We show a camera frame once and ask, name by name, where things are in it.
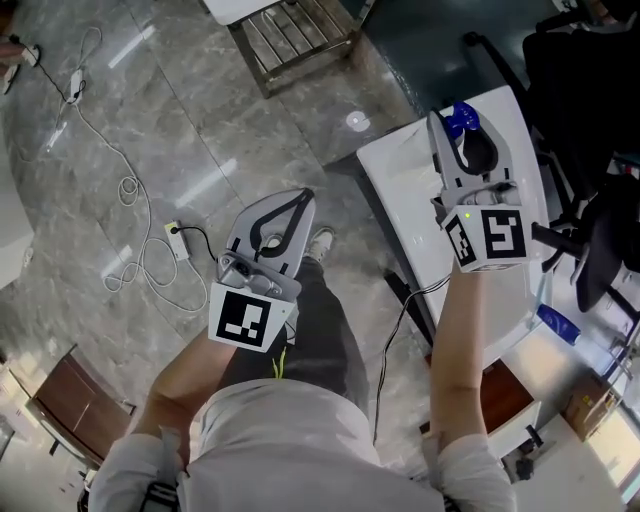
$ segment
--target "gray t-shirt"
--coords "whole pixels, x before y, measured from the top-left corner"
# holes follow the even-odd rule
[[[293,380],[231,386],[209,401],[199,453],[178,476],[183,512],[402,510],[442,512],[442,494],[380,467],[369,422],[353,403]],[[91,487],[89,510],[138,511],[163,461],[163,442],[114,443]],[[486,436],[438,457],[442,492],[462,512],[512,512],[515,495]]]

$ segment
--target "blue gripper part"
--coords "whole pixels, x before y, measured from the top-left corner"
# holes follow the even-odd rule
[[[449,127],[449,135],[454,140],[460,137],[464,130],[475,131],[480,128],[478,113],[464,101],[456,101],[453,104],[453,114],[445,119]]]

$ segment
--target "black chair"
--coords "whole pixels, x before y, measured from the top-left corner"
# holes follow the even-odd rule
[[[640,93],[626,73],[640,50],[640,23],[615,34],[575,30],[528,36],[523,50],[529,89],[486,37],[468,33],[464,41],[487,51],[511,86],[527,126],[544,138],[539,163],[549,166],[562,206],[552,227],[572,224],[580,202],[602,186],[614,153],[640,150]]]
[[[631,15],[638,10],[638,0],[600,0],[607,14],[617,21],[626,23]],[[547,32],[562,28],[572,23],[587,23],[593,26],[602,26],[603,19],[600,13],[595,11],[595,5],[589,0],[577,0],[576,7],[572,7],[556,16],[547,18],[536,25],[536,32]]]
[[[630,175],[608,175],[569,235],[533,225],[534,240],[580,262],[576,282],[580,311],[589,311],[607,294],[634,322],[640,319],[633,305],[611,286],[623,263],[629,270],[640,270],[639,214],[640,181]]]

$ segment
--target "cardboard box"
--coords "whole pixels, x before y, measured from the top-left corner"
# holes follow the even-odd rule
[[[578,437],[586,441],[616,403],[611,385],[590,371],[577,381],[562,416]]]

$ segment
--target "white table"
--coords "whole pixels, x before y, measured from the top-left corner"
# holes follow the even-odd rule
[[[540,170],[511,89],[495,89],[468,100],[468,103],[491,121],[511,149],[513,179],[518,183],[528,216],[524,221],[548,226]],[[442,114],[449,115],[451,110],[445,109]],[[446,234],[435,221],[430,202],[440,192],[442,181],[433,165],[426,118],[360,148],[355,155],[327,166],[327,170],[352,174],[356,178],[358,173],[361,174],[360,186],[411,289],[424,288],[451,271],[453,252]],[[373,204],[375,202],[378,202],[377,208]],[[490,274],[486,296],[489,318],[485,333],[485,367],[532,330],[536,295],[543,275],[540,265],[550,256],[546,247],[535,242],[532,251],[533,259],[528,265]],[[548,280],[543,301],[549,305],[551,292],[551,280]],[[417,301],[425,322],[433,332],[445,295],[446,287],[443,287],[427,295],[423,303]]]

